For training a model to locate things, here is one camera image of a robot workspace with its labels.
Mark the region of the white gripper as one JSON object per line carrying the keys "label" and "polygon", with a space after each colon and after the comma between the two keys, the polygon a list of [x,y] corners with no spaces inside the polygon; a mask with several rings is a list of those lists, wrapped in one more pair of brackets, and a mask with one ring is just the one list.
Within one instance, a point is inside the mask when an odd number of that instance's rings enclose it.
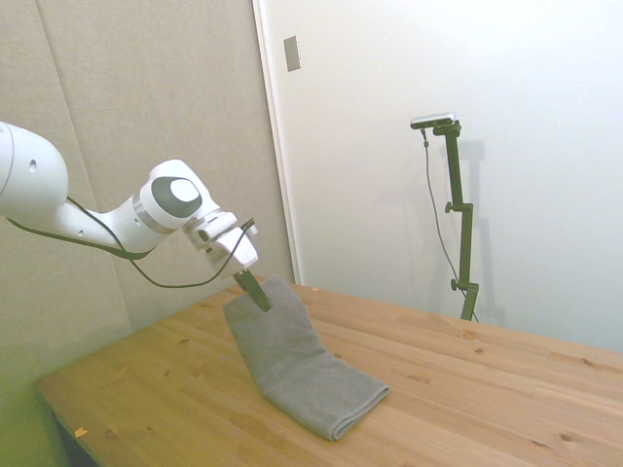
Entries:
{"label": "white gripper", "polygon": [[234,227],[221,233],[205,231],[204,236],[207,238],[205,251],[213,268],[210,279],[234,276],[241,290],[261,310],[269,311],[269,299],[256,277],[248,270],[258,260],[258,253],[243,229]]}

